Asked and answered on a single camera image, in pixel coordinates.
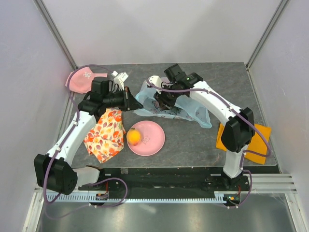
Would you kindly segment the light blue plastic bag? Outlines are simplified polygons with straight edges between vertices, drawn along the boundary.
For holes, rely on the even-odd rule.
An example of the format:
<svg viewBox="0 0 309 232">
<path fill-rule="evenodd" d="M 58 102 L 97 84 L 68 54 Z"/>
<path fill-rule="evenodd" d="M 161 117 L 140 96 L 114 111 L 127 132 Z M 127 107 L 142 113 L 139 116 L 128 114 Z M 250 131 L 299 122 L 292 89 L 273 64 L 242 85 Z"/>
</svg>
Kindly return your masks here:
<svg viewBox="0 0 309 232">
<path fill-rule="evenodd" d="M 184 119 L 197 122 L 202 128 L 210 129 L 212 127 L 208 110 L 199 102 L 181 95 L 177 98 L 175 106 L 171 109 L 161 109 L 154 95 L 156 89 L 148 87 L 143 82 L 139 93 L 135 98 L 143 105 L 142 109 L 135 110 L 134 113 L 139 116 L 157 116 L 167 119 Z"/>
</svg>

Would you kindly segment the fake peach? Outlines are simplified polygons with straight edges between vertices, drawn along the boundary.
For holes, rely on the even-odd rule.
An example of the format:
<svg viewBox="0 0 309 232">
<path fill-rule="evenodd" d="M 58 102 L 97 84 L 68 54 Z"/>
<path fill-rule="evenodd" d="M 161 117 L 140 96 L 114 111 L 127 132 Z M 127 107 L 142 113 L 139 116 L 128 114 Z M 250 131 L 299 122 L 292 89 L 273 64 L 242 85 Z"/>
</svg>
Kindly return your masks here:
<svg viewBox="0 0 309 232">
<path fill-rule="evenodd" d="M 131 128 L 126 135 L 127 142 L 131 145 L 137 145 L 141 141 L 141 138 L 141 133 L 135 128 Z"/>
</svg>

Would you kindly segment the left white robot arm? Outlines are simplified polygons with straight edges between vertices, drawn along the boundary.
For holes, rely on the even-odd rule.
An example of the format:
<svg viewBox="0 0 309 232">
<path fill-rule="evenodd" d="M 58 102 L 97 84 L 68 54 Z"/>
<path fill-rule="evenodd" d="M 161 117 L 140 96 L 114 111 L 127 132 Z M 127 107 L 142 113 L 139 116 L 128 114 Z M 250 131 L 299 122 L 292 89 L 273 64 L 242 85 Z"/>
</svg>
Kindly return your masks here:
<svg viewBox="0 0 309 232">
<path fill-rule="evenodd" d="M 113 90 L 112 84 L 113 81 L 107 78 L 94 78 L 91 90 L 78 104 L 78 110 L 66 131 L 47 154 L 35 157 L 37 183 L 44 191 L 69 195 L 76 187 L 87 184 L 95 190 L 105 187 L 106 178 L 100 175 L 99 169 L 90 166 L 74 169 L 71 164 L 80 144 L 106 110 L 112 107 L 121 111 L 143 108 L 129 87 Z"/>
</svg>

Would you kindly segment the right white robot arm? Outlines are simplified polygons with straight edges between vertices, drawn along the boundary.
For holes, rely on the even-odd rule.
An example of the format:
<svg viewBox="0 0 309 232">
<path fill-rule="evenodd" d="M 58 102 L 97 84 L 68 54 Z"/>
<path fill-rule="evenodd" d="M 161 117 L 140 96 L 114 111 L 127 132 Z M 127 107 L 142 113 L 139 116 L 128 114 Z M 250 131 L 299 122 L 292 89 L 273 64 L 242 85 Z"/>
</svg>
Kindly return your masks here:
<svg viewBox="0 0 309 232">
<path fill-rule="evenodd" d="M 165 84 L 159 76 L 151 76 L 147 80 L 156 89 L 154 98 L 161 108 L 171 108 L 181 96 L 191 98 L 209 110 L 224 127 L 221 141 L 226 148 L 224 176 L 222 187 L 233 190 L 238 184 L 238 176 L 242 172 L 244 150 L 248 148 L 253 136 L 253 111 L 250 108 L 240 108 L 215 92 L 197 73 L 186 74 L 178 64 L 164 71 L 169 84 Z"/>
</svg>

